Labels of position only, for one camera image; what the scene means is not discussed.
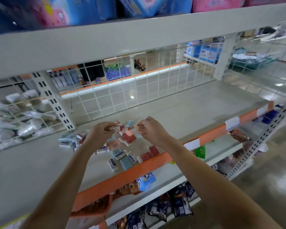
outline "person's left hand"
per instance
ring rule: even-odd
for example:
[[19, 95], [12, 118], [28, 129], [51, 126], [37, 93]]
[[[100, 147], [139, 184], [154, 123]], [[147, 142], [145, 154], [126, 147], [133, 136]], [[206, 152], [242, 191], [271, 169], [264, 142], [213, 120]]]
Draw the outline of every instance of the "person's left hand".
[[94, 153], [96, 150], [101, 148], [109, 138], [111, 138], [114, 130], [107, 130], [108, 127], [115, 125], [117, 125], [115, 122], [101, 122], [93, 126], [86, 136], [83, 145], [93, 148], [92, 153]]

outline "price tag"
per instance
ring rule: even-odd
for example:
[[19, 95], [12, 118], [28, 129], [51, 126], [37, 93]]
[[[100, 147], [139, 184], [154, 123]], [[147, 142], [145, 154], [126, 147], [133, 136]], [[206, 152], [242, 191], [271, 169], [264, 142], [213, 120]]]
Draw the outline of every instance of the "price tag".
[[268, 111], [268, 104], [266, 104], [264, 107], [261, 107], [257, 110], [257, 116], [261, 116], [265, 114]]
[[230, 131], [232, 130], [233, 128], [239, 126], [240, 123], [239, 123], [239, 117], [236, 116], [236, 117], [233, 117], [229, 120], [226, 121], [226, 129], [227, 131]]
[[200, 141], [199, 138], [190, 142], [187, 142], [184, 144], [184, 147], [186, 147], [188, 150], [194, 150], [200, 147]]

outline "black shorts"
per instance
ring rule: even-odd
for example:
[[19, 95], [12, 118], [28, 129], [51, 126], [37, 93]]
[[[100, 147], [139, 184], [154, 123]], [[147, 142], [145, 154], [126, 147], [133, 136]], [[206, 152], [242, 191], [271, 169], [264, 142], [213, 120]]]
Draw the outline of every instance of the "black shorts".
[[84, 81], [87, 81], [87, 82], [94, 81], [96, 80], [97, 77], [105, 76], [102, 61], [100, 60], [85, 63], [85, 67], [87, 69], [88, 74], [86, 72], [86, 69], [84, 68], [84, 64], [78, 64], [77, 66], [80, 69], [80, 73], [82, 74]]

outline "pink plastic bag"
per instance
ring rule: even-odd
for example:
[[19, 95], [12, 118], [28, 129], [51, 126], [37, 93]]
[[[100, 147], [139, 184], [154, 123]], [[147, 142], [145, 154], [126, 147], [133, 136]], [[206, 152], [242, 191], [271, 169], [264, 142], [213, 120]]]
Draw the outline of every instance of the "pink plastic bag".
[[245, 0], [193, 0], [193, 13], [242, 7]]
[[286, 2], [286, 0], [246, 0], [244, 6], [278, 4], [284, 2]]

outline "forearm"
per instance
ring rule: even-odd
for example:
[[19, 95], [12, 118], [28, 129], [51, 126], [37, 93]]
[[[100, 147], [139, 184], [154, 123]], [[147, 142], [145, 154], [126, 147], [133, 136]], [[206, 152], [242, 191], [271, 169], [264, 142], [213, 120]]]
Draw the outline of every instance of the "forearm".
[[65, 228], [92, 150], [96, 149], [85, 144], [77, 150], [21, 229]]
[[225, 228], [280, 228], [252, 199], [176, 139], [164, 148]]

